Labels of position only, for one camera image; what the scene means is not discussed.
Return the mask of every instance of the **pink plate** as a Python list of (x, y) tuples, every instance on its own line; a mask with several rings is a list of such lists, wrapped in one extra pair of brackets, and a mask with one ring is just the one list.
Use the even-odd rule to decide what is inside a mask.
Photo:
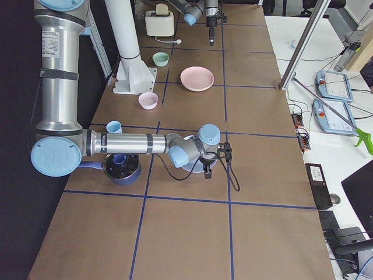
[(199, 66), (189, 67), (182, 71), (180, 79), (182, 85), (193, 92), (206, 90), (214, 83), (214, 75), (211, 71)]

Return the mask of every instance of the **blue handle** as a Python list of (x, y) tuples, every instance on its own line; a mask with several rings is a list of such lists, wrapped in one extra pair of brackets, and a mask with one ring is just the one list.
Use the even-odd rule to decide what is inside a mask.
[(95, 169), (99, 169), (99, 170), (103, 170), (104, 169), (104, 165), (103, 165), (102, 162), (81, 162), (78, 167), (82, 167), (82, 168), (95, 168)]

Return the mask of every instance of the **white sticker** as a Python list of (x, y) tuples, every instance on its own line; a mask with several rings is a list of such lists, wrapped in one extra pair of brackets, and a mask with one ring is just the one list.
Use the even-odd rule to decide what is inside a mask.
[(309, 169), (311, 170), (311, 175), (312, 175), (313, 181), (321, 181), (321, 182), (323, 182), (320, 167), (318, 167), (318, 166), (310, 166)]
[(59, 58), (59, 32), (43, 31), (41, 34), (41, 56)]

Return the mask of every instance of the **white cable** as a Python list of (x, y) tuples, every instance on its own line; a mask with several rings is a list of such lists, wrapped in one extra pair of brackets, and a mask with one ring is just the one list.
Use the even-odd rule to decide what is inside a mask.
[(159, 39), (157, 39), (157, 37), (154, 38), (157, 42), (161, 42), (161, 43), (177, 43), (177, 44), (181, 44), (181, 40), (180, 39), (177, 39), (176, 41), (161, 41)]

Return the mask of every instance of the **blue joint cap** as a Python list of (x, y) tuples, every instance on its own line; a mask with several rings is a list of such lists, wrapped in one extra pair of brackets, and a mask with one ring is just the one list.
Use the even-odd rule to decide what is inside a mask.
[(192, 15), (190, 15), (190, 14), (186, 14), (185, 16), (184, 16), (184, 20), (187, 22), (187, 24), (189, 24), (190, 26), (192, 26), (192, 25), (194, 25), (196, 22), (197, 22), (197, 19), (194, 17), (194, 16), (192, 16)]
[(220, 142), (220, 130), (214, 124), (205, 124), (199, 129), (198, 137), (207, 145), (217, 145)]
[(31, 162), (42, 174), (61, 177), (73, 172), (82, 160), (78, 146), (64, 137), (46, 137), (35, 143)]
[(172, 146), (168, 150), (168, 157), (176, 168), (187, 165), (189, 162), (187, 153), (179, 146)]
[(57, 12), (70, 12), (79, 8), (85, 0), (37, 0), (43, 6)]
[(91, 26), (88, 26), (84, 29), (83, 32), (81, 32), (81, 36), (90, 36), (91, 35), (91, 32), (92, 32), (92, 27)]

